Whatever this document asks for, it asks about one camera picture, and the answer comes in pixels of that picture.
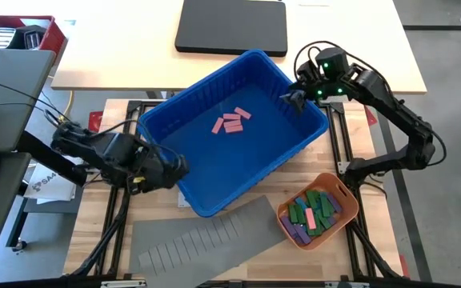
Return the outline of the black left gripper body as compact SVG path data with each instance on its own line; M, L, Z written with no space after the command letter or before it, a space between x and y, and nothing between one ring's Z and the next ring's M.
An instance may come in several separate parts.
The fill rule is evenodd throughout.
M186 158L174 154L174 161L162 159L153 150L142 151L134 172L134 188L137 192L170 189L189 173Z

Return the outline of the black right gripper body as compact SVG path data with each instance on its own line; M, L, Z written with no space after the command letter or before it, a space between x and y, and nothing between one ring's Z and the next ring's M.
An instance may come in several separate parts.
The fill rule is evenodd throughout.
M302 90L307 101L319 101L330 96L342 96L348 92L343 81L343 74L335 80L325 78L323 69L316 61L308 60L295 69L296 82L293 90Z

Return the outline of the large blue plastic bin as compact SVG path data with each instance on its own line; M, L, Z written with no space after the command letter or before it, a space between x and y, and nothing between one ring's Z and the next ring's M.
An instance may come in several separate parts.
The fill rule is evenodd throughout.
M183 155L189 173L178 182L201 217L211 217L246 193L328 128L313 103L298 114L280 97L291 80L261 50L249 50L181 93L142 114L139 133ZM227 133L217 118L236 114L243 131Z

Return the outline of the orange plastic basket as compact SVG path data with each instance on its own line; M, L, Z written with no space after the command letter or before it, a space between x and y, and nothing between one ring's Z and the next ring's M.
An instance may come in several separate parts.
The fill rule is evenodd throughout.
M333 211L333 207L329 203L329 208L331 209L331 216L334 217L336 223L331 226L328 230L324 230L321 235L316 237L311 237L311 242L307 245L304 245L302 240L297 235L295 238L292 238L286 229L284 228L283 224L280 221L281 216L287 216L289 218L289 210L288 206L290 204L296 205L295 199L300 197L303 201L307 204L308 208L310 208L309 203L307 201L306 192L308 190L316 190L319 192L319 196L321 193L325 193L326 195L332 194L335 199L339 202L340 206L342 207L341 213L335 213ZM280 204L277 208L277 222L281 229L283 230L284 234L287 236L290 241L297 246L299 249L302 250L313 250L318 246L321 246L324 242L326 242L329 238L337 234L340 230L344 228L346 224L348 224L351 220L357 216L359 212L359 204L355 199L354 195L344 186L344 184L333 174L322 173L320 174L313 182L309 185L301 189L299 192L294 194L291 198L286 200L284 203ZM321 225L315 216L315 221L317 226ZM299 224L292 223L293 226L295 224L302 225L305 231L307 232L309 229L307 227L307 223Z

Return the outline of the long grey slotted divider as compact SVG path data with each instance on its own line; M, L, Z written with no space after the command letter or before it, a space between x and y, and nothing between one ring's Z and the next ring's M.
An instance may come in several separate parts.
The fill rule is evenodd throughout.
M237 214L243 225L250 231L243 247L243 252L249 256L248 259L286 239L278 227L275 212L265 196L256 198L225 214L229 213Z

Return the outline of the black foam pad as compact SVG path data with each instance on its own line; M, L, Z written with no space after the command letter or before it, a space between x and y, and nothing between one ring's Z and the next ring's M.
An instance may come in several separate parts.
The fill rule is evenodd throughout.
M262 50L287 54L287 13L283 2L184 0L174 46L179 52L240 55Z

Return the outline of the white printed paper sheet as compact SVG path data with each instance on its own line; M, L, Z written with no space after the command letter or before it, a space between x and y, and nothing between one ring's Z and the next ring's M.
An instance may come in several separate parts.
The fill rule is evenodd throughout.
M75 198L76 185L42 164L36 164L24 192L25 198L46 202L68 202Z

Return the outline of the black support bar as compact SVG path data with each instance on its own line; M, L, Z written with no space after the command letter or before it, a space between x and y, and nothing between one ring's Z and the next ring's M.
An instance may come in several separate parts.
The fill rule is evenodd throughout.
M16 150L30 154L38 163L57 172L77 186L83 186L86 182L86 172L75 170L71 160L64 158L27 131L22 132Z

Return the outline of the light wooden side table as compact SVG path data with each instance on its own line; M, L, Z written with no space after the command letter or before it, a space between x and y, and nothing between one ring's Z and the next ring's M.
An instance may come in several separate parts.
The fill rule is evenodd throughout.
M174 47L183 0L101 1L85 6L61 57L56 90L183 90L233 60ZM327 40L377 69L397 94L427 92L392 0L289 0L288 77L300 48Z

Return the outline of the black cart leg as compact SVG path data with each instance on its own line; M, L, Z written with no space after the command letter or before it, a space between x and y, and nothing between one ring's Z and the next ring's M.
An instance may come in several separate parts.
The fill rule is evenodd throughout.
M10 231L9 237L6 242L6 247L11 248L14 246L17 242L17 240L20 238L22 229L26 223L26 219L28 216L28 213L25 211L27 205L27 199L23 198L22 203L18 209L18 213L16 215L14 224L12 226L12 229Z

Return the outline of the red plastic crate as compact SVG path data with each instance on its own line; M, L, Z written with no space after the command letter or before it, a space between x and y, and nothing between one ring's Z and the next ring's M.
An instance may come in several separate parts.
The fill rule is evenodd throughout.
M66 40L64 33L60 30L54 16L15 16L0 15L0 27L19 28L22 26L37 25L46 29L46 33L39 48L34 50L50 50L59 54L63 43Z

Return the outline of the grey equipment cart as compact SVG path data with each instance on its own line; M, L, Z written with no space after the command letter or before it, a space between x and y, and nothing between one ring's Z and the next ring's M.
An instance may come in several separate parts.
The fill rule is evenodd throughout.
M51 51L0 50L0 233L31 160L16 146L53 62Z

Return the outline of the black toaster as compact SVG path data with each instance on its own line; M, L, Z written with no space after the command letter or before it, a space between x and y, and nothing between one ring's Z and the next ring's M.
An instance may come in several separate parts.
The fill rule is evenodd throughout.
M7 48L17 50L37 49L41 45L45 33L46 29L37 25L16 28Z

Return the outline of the silver toaster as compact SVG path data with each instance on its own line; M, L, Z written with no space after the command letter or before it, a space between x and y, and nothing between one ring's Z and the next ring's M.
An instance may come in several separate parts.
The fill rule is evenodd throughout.
M0 49L8 48L16 35L15 28L0 27Z

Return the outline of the silver frame bracket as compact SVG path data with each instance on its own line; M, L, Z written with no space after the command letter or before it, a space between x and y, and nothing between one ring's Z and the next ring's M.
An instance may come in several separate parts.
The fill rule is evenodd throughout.
M101 282L100 288L147 288L144 280L114 280Z
M365 282L324 282L324 288L370 288L369 283Z

